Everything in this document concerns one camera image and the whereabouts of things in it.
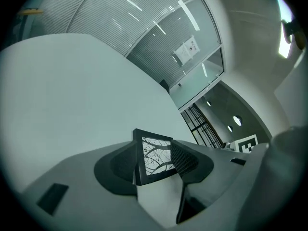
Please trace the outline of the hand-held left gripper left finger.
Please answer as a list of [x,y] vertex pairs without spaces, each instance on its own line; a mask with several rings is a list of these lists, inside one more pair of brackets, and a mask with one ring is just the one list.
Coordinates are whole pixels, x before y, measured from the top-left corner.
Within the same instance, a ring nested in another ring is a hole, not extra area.
[[133,184],[137,144],[128,141],[68,157],[23,192],[46,231],[159,231]]

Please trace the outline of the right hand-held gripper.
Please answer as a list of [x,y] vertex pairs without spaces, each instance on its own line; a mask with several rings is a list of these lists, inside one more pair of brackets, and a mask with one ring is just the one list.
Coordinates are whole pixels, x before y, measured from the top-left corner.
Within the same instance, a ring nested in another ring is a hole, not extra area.
[[232,231],[293,231],[305,224],[305,127],[292,127],[267,144],[238,145],[248,154],[232,187]]

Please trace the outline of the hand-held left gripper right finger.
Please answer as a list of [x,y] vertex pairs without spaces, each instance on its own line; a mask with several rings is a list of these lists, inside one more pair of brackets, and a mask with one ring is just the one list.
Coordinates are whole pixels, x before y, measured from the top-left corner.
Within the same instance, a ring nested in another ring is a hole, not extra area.
[[183,181],[178,214],[183,213],[185,201],[195,213],[185,221],[178,219],[174,230],[238,231],[240,212],[267,149],[262,143],[246,154],[173,140],[171,161]]

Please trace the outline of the black framed board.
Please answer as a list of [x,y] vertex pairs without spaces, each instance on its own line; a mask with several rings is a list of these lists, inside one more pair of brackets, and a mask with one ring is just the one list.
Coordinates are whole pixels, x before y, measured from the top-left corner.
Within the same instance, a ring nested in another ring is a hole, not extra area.
[[137,165],[135,180],[138,186],[157,182],[177,174],[171,161],[172,137],[167,137],[141,129],[134,129]]

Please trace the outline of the black metal railing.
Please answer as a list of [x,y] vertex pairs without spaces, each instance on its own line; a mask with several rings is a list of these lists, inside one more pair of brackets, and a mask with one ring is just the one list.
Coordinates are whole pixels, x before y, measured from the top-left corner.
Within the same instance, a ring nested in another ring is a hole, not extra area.
[[181,115],[197,144],[216,149],[222,148],[221,138],[196,104],[182,111]]

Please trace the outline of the white paper sign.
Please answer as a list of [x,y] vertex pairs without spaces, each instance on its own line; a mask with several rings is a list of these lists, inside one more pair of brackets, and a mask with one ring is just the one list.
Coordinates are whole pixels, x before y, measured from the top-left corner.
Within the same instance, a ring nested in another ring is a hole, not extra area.
[[176,49],[173,54],[177,56],[181,65],[184,66],[191,60],[198,52],[200,48],[195,40],[194,36],[191,36],[187,41],[182,43],[182,45]]

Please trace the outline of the yellow wooden tabletop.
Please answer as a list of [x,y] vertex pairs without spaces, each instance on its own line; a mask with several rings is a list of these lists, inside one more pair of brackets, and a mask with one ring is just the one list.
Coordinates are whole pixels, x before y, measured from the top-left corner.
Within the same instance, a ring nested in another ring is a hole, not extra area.
[[17,14],[18,15],[36,15],[36,14],[42,14],[44,11],[42,9],[39,8],[26,8],[23,10],[20,10]]

